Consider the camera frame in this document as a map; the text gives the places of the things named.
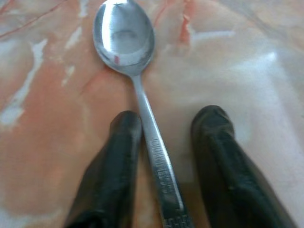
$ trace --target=white streak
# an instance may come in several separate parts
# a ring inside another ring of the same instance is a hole
[[[201,41],[206,39],[216,39],[224,37],[232,37],[235,31],[213,31],[213,32],[197,32],[191,35],[191,41]]]
[[[61,81],[61,86],[65,86],[67,84],[68,80],[70,79],[70,77],[74,73],[74,71],[75,71],[75,66],[70,66],[70,67],[66,68],[66,76]]]
[[[85,18],[87,14],[87,4],[89,0],[78,0],[79,1],[79,7],[80,7],[80,12],[78,14],[78,17],[80,18]]]
[[[71,35],[70,39],[67,41],[65,49],[70,49],[74,46],[78,41],[82,34],[82,28],[78,27]]]
[[[191,43],[209,39],[226,38],[232,37],[236,34],[235,31],[224,30],[224,31],[210,31],[210,32],[196,32],[191,24],[187,25],[187,30],[190,34]]]
[[[0,113],[0,123],[6,126],[12,126],[18,118],[23,114],[22,103],[29,93],[30,85],[35,77],[35,74],[40,69],[43,62],[43,48],[47,44],[47,39],[40,43],[31,44],[31,49],[34,55],[34,65],[28,73],[23,86],[14,94],[10,103]]]
[[[52,221],[56,219],[62,213],[61,209],[54,211],[51,214],[40,215],[40,216],[17,216],[14,217],[7,213],[4,209],[0,208],[0,228],[14,227],[14,228],[24,228],[33,223]]]

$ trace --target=metal spoon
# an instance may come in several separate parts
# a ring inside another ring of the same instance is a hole
[[[149,18],[133,0],[107,0],[95,17],[93,39],[100,58],[133,81],[164,227],[193,227],[142,87],[141,72],[151,61],[155,47]]]

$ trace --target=table surface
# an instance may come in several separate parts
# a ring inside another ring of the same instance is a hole
[[[0,0],[2,228],[60,227],[110,121],[137,110],[92,41],[102,0]],[[304,228],[304,1],[138,0],[156,32],[143,84],[197,227],[208,227],[190,149],[199,109],[237,140]],[[134,228],[160,227],[140,154]]]

